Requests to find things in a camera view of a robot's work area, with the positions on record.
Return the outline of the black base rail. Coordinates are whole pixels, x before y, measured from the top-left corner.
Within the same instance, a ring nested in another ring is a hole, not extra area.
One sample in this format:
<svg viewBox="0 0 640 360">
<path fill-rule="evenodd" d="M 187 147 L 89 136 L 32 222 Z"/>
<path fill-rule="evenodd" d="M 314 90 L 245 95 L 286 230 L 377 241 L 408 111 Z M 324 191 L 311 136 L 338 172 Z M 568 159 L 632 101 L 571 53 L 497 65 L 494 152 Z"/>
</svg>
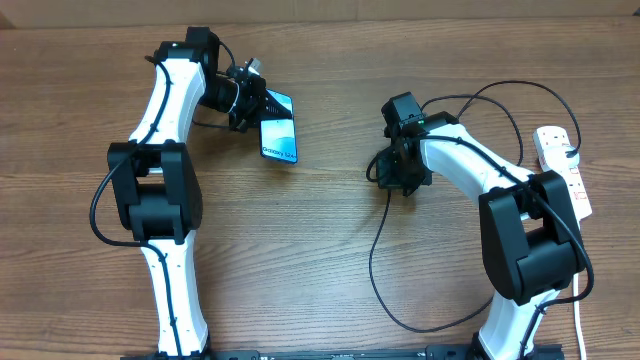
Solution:
<svg viewBox="0 0 640 360">
<path fill-rule="evenodd" d="M 424 349 L 386 349 L 368 351 L 301 351 L 260 353 L 257 350 L 193 352 L 183 360 L 471 360 L 485 359 L 470 345 L 430 345 Z"/>
</svg>

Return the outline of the Galaxy smartphone with teal screen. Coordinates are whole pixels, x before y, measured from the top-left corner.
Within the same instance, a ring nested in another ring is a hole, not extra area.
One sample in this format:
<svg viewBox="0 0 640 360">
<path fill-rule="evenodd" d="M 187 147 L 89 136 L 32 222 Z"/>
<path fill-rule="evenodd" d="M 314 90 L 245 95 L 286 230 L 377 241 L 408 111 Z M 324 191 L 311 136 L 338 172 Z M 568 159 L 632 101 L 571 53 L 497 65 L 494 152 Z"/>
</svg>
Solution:
<svg viewBox="0 0 640 360">
<path fill-rule="evenodd" d="M 298 162 L 293 106 L 292 119 L 263 120 L 260 113 L 260 153 L 263 157 L 289 164 Z"/>
</svg>

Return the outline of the white power strip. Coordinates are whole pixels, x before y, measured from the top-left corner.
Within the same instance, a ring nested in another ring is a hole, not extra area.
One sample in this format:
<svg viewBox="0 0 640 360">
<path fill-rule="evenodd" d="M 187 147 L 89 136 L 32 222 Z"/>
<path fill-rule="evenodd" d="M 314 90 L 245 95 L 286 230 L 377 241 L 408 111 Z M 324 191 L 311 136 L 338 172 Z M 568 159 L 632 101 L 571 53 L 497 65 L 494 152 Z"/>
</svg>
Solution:
<svg viewBox="0 0 640 360">
<path fill-rule="evenodd" d="M 577 220 L 590 216 L 592 208 L 578 168 L 580 156 L 568 157 L 574 147 L 567 131 L 559 126 L 543 126 L 533 133 L 533 142 L 541 169 L 555 171 L 567 184 Z"/>
</svg>

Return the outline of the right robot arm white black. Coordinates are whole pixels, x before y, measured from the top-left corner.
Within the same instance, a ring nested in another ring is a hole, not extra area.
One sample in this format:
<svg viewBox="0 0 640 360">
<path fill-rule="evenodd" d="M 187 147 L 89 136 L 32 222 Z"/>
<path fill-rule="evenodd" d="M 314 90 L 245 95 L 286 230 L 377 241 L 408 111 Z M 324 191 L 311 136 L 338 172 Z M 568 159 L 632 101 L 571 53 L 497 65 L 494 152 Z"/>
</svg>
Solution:
<svg viewBox="0 0 640 360">
<path fill-rule="evenodd" d="M 489 316 L 469 344 L 429 345 L 427 359 L 562 359 L 559 345 L 537 345 L 547 310 L 577 305 L 595 282 L 580 222 L 584 196 L 569 185 L 572 168 L 543 161 L 534 173 L 476 141 L 448 112 L 426 115 L 412 93 L 381 108 L 389 139 L 369 163 L 366 178 L 408 197 L 447 178 L 479 210 L 481 254 L 495 289 L 484 304 Z"/>
</svg>

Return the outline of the white charger plug adapter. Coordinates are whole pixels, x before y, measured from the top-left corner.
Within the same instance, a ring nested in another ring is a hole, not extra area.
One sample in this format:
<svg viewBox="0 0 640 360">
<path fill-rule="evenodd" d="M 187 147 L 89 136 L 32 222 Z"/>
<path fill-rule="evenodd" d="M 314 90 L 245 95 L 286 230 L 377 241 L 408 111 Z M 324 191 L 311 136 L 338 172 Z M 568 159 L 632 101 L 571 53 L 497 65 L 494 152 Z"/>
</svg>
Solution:
<svg viewBox="0 0 640 360">
<path fill-rule="evenodd" d="M 560 145 L 545 148 L 539 160 L 544 171 L 553 170 L 558 174 L 563 174 L 565 171 L 578 167 L 580 155 L 573 146 Z"/>
</svg>

